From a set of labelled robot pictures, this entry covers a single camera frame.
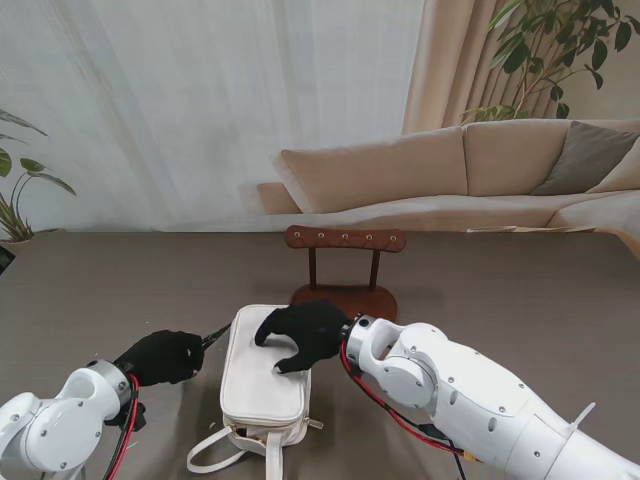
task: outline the white sheer curtain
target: white sheer curtain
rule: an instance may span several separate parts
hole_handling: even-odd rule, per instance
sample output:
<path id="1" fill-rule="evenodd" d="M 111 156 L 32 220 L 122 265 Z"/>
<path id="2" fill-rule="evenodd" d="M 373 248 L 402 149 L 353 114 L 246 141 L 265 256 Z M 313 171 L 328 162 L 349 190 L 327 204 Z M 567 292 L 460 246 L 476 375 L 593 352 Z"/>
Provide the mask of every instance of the white sheer curtain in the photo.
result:
<path id="1" fill-rule="evenodd" d="M 258 215 L 269 156 L 397 135 L 422 0 L 0 0 L 0 108 L 36 228 Z M 6 189 L 16 168 L 2 180 Z"/>

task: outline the red wire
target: red wire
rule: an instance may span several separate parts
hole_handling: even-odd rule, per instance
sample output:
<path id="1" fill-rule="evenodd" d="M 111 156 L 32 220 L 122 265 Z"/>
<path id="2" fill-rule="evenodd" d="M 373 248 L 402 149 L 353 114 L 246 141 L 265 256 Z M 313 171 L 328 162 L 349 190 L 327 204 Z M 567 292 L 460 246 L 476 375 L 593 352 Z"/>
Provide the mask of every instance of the red wire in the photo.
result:
<path id="1" fill-rule="evenodd" d="M 369 395 L 371 395 L 371 397 L 381 406 L 381 407 L 386 407 L 388 406 L 387 402 L 385 402 L 384 400 L 382 400 L 378 395 L 376 395 L 368 386 L 366 383 L 364 383 L 361 379 L 359 379 L 356 376 L 351 375 L 351 365 L 349 365 L 349 362 L 347 361 L 347 356 L 345 353 L 346 350 L 346 340 L 342 342 L 342 345 L 340 346 L 340 358 L 342 360 L 342 365 L 344 366 L 345 370 L 347 371 L 347 373 L 349 373 L 349 377 L 356 382 L 358 385 L 360 385 Z M 426 443 L 427 445 L 430 445 L 432 447 L 435 447 L 439 450 L 443 450 L 445 452 L 450 452 L 453 453 L 455 455 L 463 455 L 463 453 L 461 453 L 460 451 L 458 451 L 457 449 L 452 449 L 449 447 L 446 447 L 444 445 L 439 444 L 438 442 L 434 442 L 432 440 L 429 440 L 428 438 L 420 435 L 419 433 L 416 433 L 415 431 L 413 431 L 399 416 L 398 414 L 393 410 L 387 410 L 387 412 L 391 415 L 391 417 L 396 421 L 396 423 L 398 425 L 400 425 L 405 431 L 409 432 L 411 435 L 413 435 L 415 438 L 417 438 L 418 440 L 420 440 L 421 442 Z"/>
<path id="2" fill-rule="evenodd" d="M 129 374 L 129 376 L 131 377 L 131 381 L 133 382 L 133 389 L 134 391 L 137 392 L 138 390 L 140 390 L 140 382 L 135 377 L 135 375 Z M 118 457 L 118 460 L 116 461 L 115 466 L 113 467 L 113 471 L 109 476 L 109 480 L 113 480 L 114 478 L 116 478 L 116 475 L 118 474 L 118 469 L 120 468 L 120 464 L 122 463 L 122 460 L 124 459 L 124 456 L 127 453 L 129 440 L 131 440 L 131 435 L 136 425 L 136 419 L 138 418 L 138 403 L 139 403 L 138 396 L 136 395 L 135 399 L 133 400 L 133 411 L 131 412 L 131 418 L 132 418 L 131 425 L 129 425 L 128 427 L 127 436 L 125 437 L 122 451 L 120 452 L 120 456 Z"/>

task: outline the gray table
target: gray table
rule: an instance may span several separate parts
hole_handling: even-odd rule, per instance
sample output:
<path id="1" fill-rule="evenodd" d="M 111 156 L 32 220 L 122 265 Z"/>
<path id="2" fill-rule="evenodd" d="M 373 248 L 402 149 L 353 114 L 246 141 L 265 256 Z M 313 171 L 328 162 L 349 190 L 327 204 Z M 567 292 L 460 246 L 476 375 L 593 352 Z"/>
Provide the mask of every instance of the gray table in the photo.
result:
<path id="1" fill-rule="evenodd" d="M 306 281 L 305 255 L 280 234 L 37 238 L 0 276 L 0 403 L 22 391 L 53 396 L 73 369 L 113 359 L 152 331 L 204 335 L 243 305 L 286 303 Z M 321 281 L 367 278 L 365 252 L 318 257 Z M 617 237 L 410 234 L 403 253 L 383 255 L 380 284 L 395 294 L 401 323 L 440 326 L 510 368 L 564 418 L 597 402 L 583 429 L 640 462 L 640 262 Z M 219 428 L 225 349 L 226 337 L 194 380 L 143 391 L 149 424 L 135 435 L 118 478 L 203 478 L 186 471 L 185 457 Z M 311 407 L 325 429 L 285 452 L 287 479 L 456 478 L 450 455 L 401 431 L 337 360 L 314 368 Z M 90 479 L 102 478 L 117 435 L 106 431 Z M 232 451 L 221 447 L 202 461 Z M 492 475 L 464 466 L 470 479 Z M 263 460 L 247 455 L 215 478 L 263 476 Z"/>

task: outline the white bag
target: white bag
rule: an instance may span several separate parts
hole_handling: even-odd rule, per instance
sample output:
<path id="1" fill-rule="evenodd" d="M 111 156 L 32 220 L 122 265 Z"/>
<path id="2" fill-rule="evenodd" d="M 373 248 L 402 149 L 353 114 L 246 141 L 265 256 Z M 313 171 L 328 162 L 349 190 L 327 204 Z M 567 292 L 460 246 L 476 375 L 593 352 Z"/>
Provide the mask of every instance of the white bag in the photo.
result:
<path id="1" fill-rule="evenodd" d="M 296 353 L 287 337 L 270 338 L 258 347 L 254 336 L 265 318 L 284 306 L 249 305 L 242 308 L 230 329 L 220 405 L 225 428 L 196 445 L 187 456 L 194 473 L 211 473 L 232 465 L 246 452 L 266 457 L 267 480 L 282 479 L 282 447 L 300 442 L 307 426 L 322 428 L 309 419 L 311 372 L 278 375 L 273 366 Z M 240 452 L 215 465 L 191 463 L 198 453 L 229 437 Z"/>

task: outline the sofa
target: sofa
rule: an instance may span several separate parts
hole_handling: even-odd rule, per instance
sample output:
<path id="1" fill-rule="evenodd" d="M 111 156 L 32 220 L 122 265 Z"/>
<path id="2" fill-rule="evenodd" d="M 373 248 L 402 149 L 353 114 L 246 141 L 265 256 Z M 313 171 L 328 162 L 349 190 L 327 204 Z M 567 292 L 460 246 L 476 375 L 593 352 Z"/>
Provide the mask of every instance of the sofa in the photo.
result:
<path id="1" fill-rule="evenodd" d="M 640 119 L 584 123 L 640 132 Z M 283 224 L 407 231 L 594 226 L 640 241 L 640 172 L 632 189 L 626 182 L 625 190 L 531 195 L 560 157 L 569 126 L 473 123 L 354 147 L 283 150 L 273 159 L 282 182 L 261 184 L 258 192 L 265 212 L 282 216 Z"/>

